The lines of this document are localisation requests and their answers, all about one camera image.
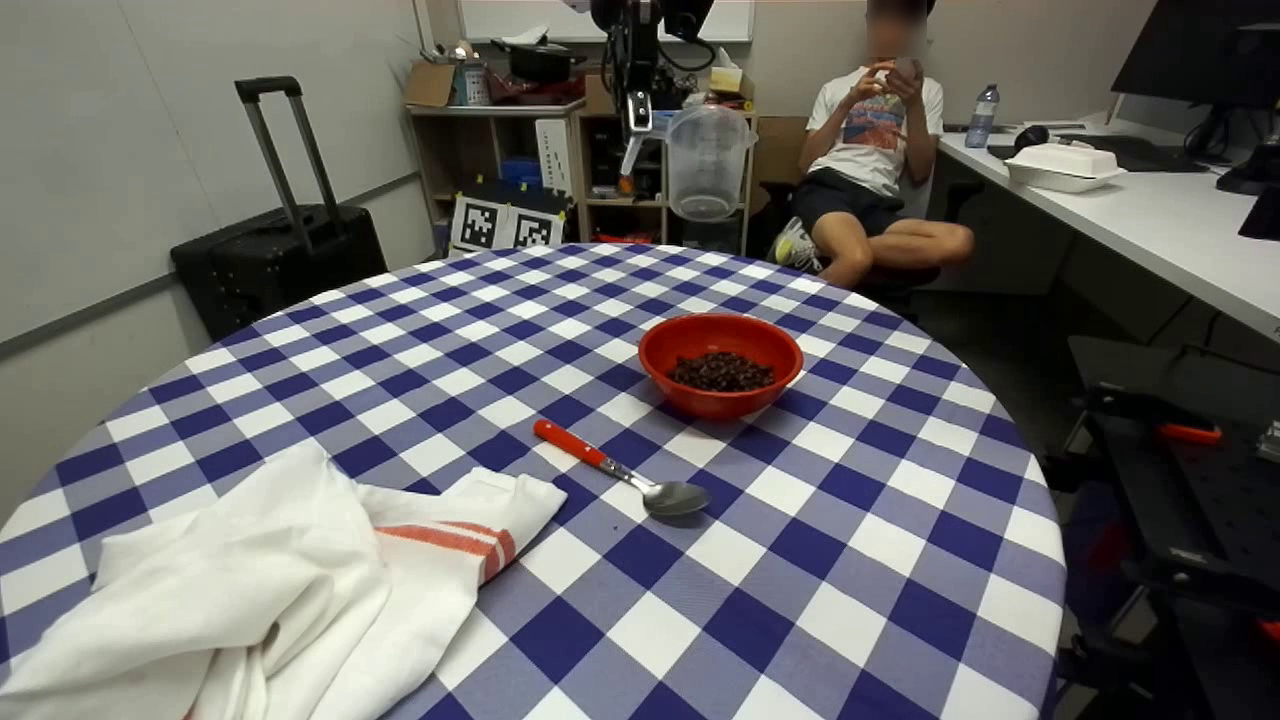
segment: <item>white desk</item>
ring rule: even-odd
[[[1215,193],[1214,172],[1128,172],[1116,186],[1087,196],[1012,186],[1006,160],[988,148],[965,148],[960,133],[943,136],[943,156],[1244,328],[1280,338],[1280,245],[1242,235],[1256,196]]]

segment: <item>computer monitor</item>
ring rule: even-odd
[[[1228,127],[1228,110],[1280,101],[1280,0],[1156,0],[1112,93],[1210,102],[1188,156]]]

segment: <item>black suitcase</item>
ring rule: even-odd
[[[331,200],[320,143],[305,109],[305,88],[291,77],[259,77],[238,80],[238,93],[283,206],[174,247],[176,280],[188,287],[213,338],[233,335],[297,301],[387,266],[370,206]],[[291,200],[280,150],[259,110],[259,94],[270,93],[290,94],[326,202]]]

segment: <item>dish towel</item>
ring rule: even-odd
[[[561,503],[480,466],[445,495],[363,489],[290,446],[223,498],[104,540],[92,594],[11,665],[0,716],[382,716]]]

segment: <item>spoon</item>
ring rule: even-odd
[[[624,464],[609,461],[601,446],[592,446],[589,438],[571,436],[570,427],[561,427],[561,422],[553,422],[543,415],[533,422],[533,436],[557,443],[561,450],[592,464],[597,471],[606,471],[612,481],[631,484],[644,495],[644,512],[652,518],[682,525],[682,518],[693,518],[698,512],[708,506],[708,491],[705,489],[698,489],[698,484],[658,484],[658,481],[631,477]]]

